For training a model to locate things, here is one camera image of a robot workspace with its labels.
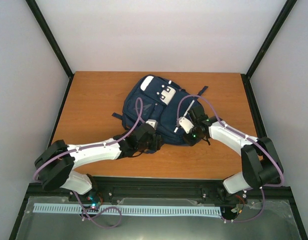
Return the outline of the navy blue student backpack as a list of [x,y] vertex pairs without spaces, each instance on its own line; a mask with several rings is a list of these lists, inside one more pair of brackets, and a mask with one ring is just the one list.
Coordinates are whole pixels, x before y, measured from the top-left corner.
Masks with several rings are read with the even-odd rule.
[[162,136],[165,144],[188,146],[183,140],[185,131],[177,126],[177,118],[189,119],[189,110],[201,106],[198,98],[188,96],[189,93],[171,80],[155,75],[146,75],[141,78],[127,95],[122,114],[113,113],[112,116],[122,121],[126,130],[130,129],[137,120],[140,104],[137,98],[143,101],[141,119],[158,122],[156,132]]

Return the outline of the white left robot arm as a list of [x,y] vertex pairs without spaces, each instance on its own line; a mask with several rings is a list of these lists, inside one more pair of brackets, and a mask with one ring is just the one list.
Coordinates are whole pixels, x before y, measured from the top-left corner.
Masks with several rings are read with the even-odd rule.
[[41,183],[45,191],[67,189],[90,202],[97,198],[97,186],[90,175],[78,173],[78,167],[130,158],[136,153],[156,152],[162,144],[161,135],[149,123],[103,142],[71,145],[57,140],[35,160],[34,179]]

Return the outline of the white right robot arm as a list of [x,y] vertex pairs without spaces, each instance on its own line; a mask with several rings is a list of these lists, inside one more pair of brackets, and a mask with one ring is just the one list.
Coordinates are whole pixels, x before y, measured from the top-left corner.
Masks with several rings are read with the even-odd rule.
[[229,194],[239,191],[280,186],[283,168],[273,142],[268,137],[249,136],[228,125],[217,116],[208,117],[200,106],[189,110],[189,116],[177,120],[184,130],[183,138],[190,145],[198,141],[219,141],[241,157],[242,171],[223,180],[223,188]]

